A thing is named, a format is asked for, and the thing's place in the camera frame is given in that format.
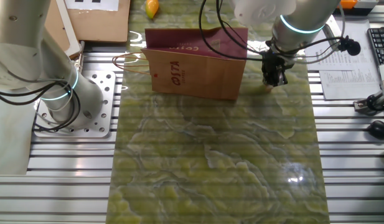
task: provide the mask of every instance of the green marble mat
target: green marble mat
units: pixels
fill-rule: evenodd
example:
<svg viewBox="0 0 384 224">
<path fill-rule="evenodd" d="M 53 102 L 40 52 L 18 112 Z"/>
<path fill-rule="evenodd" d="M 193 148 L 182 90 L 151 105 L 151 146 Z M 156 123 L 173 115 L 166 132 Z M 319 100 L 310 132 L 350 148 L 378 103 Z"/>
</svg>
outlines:
<svg viewBox="0 0 384 224">
<path fill-rule="evenodd" d="M 196 28 L 200 3 L 160 0 L 150 21 L 132 1 L 129 51 L 143 47 L 144 28 Z M 210 1 L 208 29 L 213 10 Z M 228 6 L 223 15 L 233 19 Z M 249 34 L 270 37 L 271 24 Z M 266 94 L 261 64 L 248 62 L 231 102 L 153 93 L 151 77 L 126 72 L 107 223 L 329 223 L 306 67 L 288 79 Z"/>
</svg>

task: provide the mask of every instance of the bag handle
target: bag handle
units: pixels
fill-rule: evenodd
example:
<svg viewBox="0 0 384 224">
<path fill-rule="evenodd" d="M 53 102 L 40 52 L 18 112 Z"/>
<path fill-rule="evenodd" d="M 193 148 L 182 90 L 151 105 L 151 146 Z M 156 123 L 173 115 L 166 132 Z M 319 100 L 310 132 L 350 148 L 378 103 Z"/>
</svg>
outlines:
<svg viewBox="0 0 384 224">
<path fill-rule="evenodd" d="M 134 53 L 128 53 L 128 54 L 123 54 L 123 55 L 119 55 L 119 56 L 115 56 L 111 59 L 111 62 L 113 62 L 113 64 L 124 70 L 124 71 L 128 71 L 128 72 L 136 72 L 136 73 L 140 73 L 140 74 L 144 74 L 144 75 L 150 75 L 149 73 L 147 72 L 139 72 L 139 71 L 135 71 L 135 70 L 131 70 L 131 69 L 127 69 L 126 67 L 148 67 L 148 65 L 119 65 L 117 63 L 117 60 L 119 58 L 130 58 L 130 59 L 138 59 L 138 60 L 147 60 L 146 58 L 139 58 L 139 57 L 129 57 L 129 55 L 133 55 L 133 54 L 143 54 L 142 52 L 134 52 Z"/>
</svg>

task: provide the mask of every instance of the yellow object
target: yellow object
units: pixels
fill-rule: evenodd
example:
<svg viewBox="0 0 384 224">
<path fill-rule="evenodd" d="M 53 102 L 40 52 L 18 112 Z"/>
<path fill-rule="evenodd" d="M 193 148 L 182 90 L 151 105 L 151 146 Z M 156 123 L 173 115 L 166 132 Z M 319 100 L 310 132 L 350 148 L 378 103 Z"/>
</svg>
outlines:
<svg viewBox="0 0 384 224">
<path fill-rule="evenodd" d="M 343 9 L 353 9 L 356 3 L 357 0 L 341 0 L 341 5 Z"/>
<path fill-rule="evenodd" d="M 150 19 L 153 19 L 154 15 L 156 15 L 157 10 L 159 10 L 158 0 L 146 0 L 146 14 Z"/>
</svg>

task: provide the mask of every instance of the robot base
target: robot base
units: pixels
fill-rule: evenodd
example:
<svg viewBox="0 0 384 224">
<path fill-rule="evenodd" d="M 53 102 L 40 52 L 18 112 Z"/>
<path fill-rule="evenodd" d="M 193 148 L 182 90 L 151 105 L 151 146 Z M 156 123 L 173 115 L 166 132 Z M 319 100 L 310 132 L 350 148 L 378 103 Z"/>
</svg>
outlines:
<svg viewBox="0 0 384 224">
<path fill-rule="evenodd" d="M 57 132 L 34 131 L 34 134 L 40 138 L 104 138 L 110 132 L 111 111 L 113 110 L 113 98 L 116 85 L 116 75 L 114 72 L 85 70 L 82 72 L 86 79 L 94 81 L 103 94 L 102 109 L 100 115 L 91 119 L 83 127 L 63 128 Z M 55 122 L 50 116 L 48 108 L 43 101 L 40 101 L 37 112 L 45 119 Z M 35 123 L 47 128 L 54 128 L 57 124 L 49 124 L 37 116 Z"/>
</svg>

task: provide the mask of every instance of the metal slotted rail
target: metal slotted rail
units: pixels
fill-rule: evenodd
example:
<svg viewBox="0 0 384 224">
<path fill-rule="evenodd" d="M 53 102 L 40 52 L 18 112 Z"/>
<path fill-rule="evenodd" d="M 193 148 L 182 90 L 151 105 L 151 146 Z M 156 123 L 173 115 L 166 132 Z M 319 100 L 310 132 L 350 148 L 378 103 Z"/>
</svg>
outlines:
<svg viewBox="0 0 384 224">
<path fill-rule="evenodd" d="M 369 15 L 384 26 L 384 1 Z M 116 74 L 111 134 L 106 139 L 33 137 L 27 175 L 0 177 L 0 223 L 104 223 L 115 149 L 123 71 L 111 58 L 125 48 L 93 47 L 84 70 Z M 384 224 L 384 141 L 363 130 L 367 117 L 352 101 L 325 101 L 318 73 L 309 73 L 325 189 L 332 223 Z"/>
</svg>

